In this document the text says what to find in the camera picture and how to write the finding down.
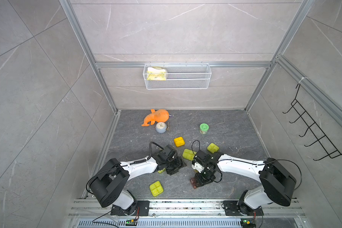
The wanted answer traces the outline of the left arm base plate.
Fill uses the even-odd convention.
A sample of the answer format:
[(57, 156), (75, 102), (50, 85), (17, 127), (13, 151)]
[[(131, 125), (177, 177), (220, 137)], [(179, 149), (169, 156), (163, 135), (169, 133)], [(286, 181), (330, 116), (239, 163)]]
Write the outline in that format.
[(136, 200), (129, 208), (122, 209), (119, 206), (113, 205), (111, 215), (118, 216), (148, 216), (150, 209), (150, 201)]

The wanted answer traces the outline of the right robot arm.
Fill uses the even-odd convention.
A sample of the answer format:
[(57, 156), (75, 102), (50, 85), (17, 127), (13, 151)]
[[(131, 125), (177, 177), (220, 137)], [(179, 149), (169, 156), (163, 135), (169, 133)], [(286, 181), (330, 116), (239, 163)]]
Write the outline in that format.
[(252, 161), (220, 152), (207, 154), (198, 150), (192, 153), (192, 168), (196, 172), (191, 178), (194, 189), (217, 183), (217, 173), (220, 176), (234, 173), (260, 183), (253, 190), (245, 190), (237, 201), (238, 212), (244, 216), (255, 215), (257, 209), (266, 204), (290, 206), (294, 191), (302, 184), (281, 164), (280, 159), (269, 157), (265, 161)]

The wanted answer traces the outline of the orange whale toy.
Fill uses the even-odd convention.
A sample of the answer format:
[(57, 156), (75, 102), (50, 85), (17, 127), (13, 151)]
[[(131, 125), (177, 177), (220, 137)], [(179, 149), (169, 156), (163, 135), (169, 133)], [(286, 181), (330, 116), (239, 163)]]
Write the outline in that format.
[(167, 122), (171, 116), (173, 115), (170, 115), (165, 109), (159, 109), (157, 111), (151, 109), (151, 113), (144, 118), (142, 126), (146, 127), (158, 122)]

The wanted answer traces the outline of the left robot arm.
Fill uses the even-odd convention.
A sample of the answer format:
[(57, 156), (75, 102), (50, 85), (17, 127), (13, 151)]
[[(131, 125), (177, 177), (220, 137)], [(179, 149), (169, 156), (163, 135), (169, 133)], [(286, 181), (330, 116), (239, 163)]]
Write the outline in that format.
[(122, 209), (124, 214), (130, 215), (138, 209), (138, 201), (129, 191), (124, 190), (129, 180), (161, 170), (173, 175), (185, 166), (172, 145), (162, 147), (150, 142), (148, 156), (127, 162), (110, 159), (88, 180), (85, 188), (95, 196), (101, 207), (113, 205), (116, 209)]

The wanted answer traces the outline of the small green pillbox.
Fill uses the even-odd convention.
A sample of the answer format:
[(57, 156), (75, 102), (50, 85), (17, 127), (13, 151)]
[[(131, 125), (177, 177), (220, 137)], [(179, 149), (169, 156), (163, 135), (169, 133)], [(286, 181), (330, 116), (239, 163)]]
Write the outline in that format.
[(211, 143), (210, 145), (208, 145), (207, 150), (208, 150), (210, 153), (214, 154), (214, 153), (216, 153), (216, 152), (219, 151), (219, 147), (218, 147), (216, 144)]

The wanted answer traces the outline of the dark red small pillbox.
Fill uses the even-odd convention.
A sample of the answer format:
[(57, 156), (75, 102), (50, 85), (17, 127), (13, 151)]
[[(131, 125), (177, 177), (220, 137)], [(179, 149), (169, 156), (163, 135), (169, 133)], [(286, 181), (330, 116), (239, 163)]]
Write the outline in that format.
[(197, 180), (196, 180), (196, 178), (191, 178), (190, 182), (191, 182), (192, 187), (194, 189), (196, 189), (197, 188)]

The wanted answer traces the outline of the amber lid small pillbox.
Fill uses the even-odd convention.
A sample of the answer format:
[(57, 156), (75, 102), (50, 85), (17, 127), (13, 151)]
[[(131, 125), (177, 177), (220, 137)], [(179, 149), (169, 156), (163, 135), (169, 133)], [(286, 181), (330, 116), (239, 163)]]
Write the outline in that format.
[(183, 137), (177, 137), (173, 141), (176, 147), (181, 147), (185, 145), (185, 140), (183, 139)]

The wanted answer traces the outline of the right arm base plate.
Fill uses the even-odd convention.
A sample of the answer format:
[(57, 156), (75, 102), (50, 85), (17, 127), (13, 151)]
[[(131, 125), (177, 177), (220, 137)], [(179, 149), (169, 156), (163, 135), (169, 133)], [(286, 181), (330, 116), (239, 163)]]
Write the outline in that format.
[(250, 208), (244, 202), (238, 200), (225, 200), (221, 207), (224, 209), (226, 216), (263, 216), (262, 208)]

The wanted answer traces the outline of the green lid six-cell pillbox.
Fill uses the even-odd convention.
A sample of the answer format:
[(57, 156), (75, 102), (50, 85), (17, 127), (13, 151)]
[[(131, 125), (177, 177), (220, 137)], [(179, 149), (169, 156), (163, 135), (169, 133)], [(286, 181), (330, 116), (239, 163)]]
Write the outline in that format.
[(184, 149), (182, 157), (188, 161), (192, 161), (195, 157), (195, 152), (189, 149)]

